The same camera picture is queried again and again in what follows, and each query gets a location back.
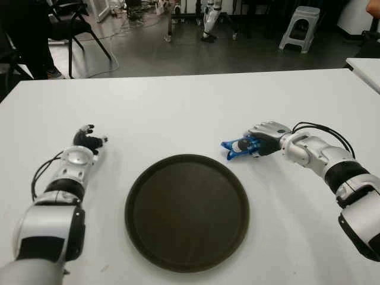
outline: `black cable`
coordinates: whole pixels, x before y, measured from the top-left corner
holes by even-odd
[[[309,125],[313,125],[313,126],[317,126],[317,129],[320,129],[322,131],[325,131],[331,135],[333,135],[334,137],[336,137],[338,140],[340,137],[345,143],[343,143],[341,140],[339,140],[342,145],[344,145],[344,148],[347,150],[347,151],[350,151],[352,153],[352,156],[355,158],[355,152],[354,152],[354,149],[353,147],[351,146],[351,144],[346,140],[346,138],[344,136],[342,136],[341,134],[339,134],[337,131],[327,127],[327,126],[323,126],[323,125],[320,125],[320,124],[317,124],[317,123],[310,123],[310,122],[299,122],[297,125],[294,126],[293,128],[293,132],[297,131],[298,129],[296,129],[296,127],[298,125],[301,125],[301,124],[309,124]]]
[[[327,127],[327,126],[323,126],[323,125],[319,125],[317,123],[310,123],[310,122],[299,122],[297,123],[294,127],[293,127],[293,130],[292,130],[292,134],[294,134],[295,132],[299,131],[300,129],[306,129],[306,128],[315,128],[315,129],[320,129],[324,132],[327,132],[329,133],[330,135],[332,135],[333,137],[335,137],[337,140],[339,140],[339,142],[342,143],[342,145],[344,146],[344,148],[348,151],[348,152],[351,152],[353,158],[355,159],[355,152],[354,152],[354,149],[353,147],[351,146],[351,144],[346,140],[346,138],[344,136],[342,136],[341,134],[339,134],[337,131]]]
[[[46,171],[46,169],[49,168],[49,166],[52,164],[53,161],[55,160],[58,160],[58,159],[61,159],[60,157],[58,157],[59,155],[61,155],[63,153],[63,151],[57,153],[55,155],[55,157],[53,157],[52,159],[49,159],[48,161],[44,162],[38,169],[37,171],[35,172],[34,176],[33,176],[33,180],[31,181],[31,199],[34,201],[34,199],[37,198],[37,195],[36,195],[36,183],[38,181],[38,179],[41,177],[41,175]]]

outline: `white table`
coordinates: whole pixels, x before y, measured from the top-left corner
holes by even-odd
[[[347,58],[353,72],[380,94],[380,59]]]
[[[318,122],[344,134],[365,168],[380,175],[379,108],[380,96],[347,69],[22,82],[0,104],[0,265],[12,260],[12,230],[31,203],[36,168],[68,146],[81,125],[95,124],[109,143],[84,198],[84,250],[67,264],[65,284],[378,284],[379,264],[362,257],[340,229],[340,209],[322,179],[280,153],[227,162],[220,142],[262,121]],[[243,244],[197,274],[151,264],[124,226],[134,180],[181,153],[225,164],[251,206]]]

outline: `white stool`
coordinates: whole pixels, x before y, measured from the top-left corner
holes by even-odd
[[[310,45],[314,39],[314,31],[316,24],[319,19],[320,9],[308,6],[298,6],[296,11],[294,12],[292,19],[290,20],[290,24],[284,33],[283,39],[280,43],[280,49],[283,50],[287,43],[291,43],[293,45],[298,45],[302,47],[302,53],[307,53],[309,51]],[[290,37],[290,33],[292,32],[295,24],[299,20],[306,20],[309,23],[308,32],[306,33],[306,37],[304,40],[297,40]]]

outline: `person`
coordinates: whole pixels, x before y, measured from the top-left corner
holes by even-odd
[[[36,80],[64,79],[50,54],[46,0],[0,0],[0,22]]]
[[[370,0],[366,11],[370,13],[374,18],[380,19],[380,0]]]

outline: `robot leg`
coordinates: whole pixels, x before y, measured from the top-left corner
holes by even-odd
[[[215,41],[216,36],[213,36],[210,32],[214,28],[214,25],[216,21],[219,18],[219,14],[221,11],[221,6],[216,3],[214,5],[214,1],[211,0],[206,8],[205,14],[204,14],[204,32],[203,36],[201,38],[204,42],[212,43]]]

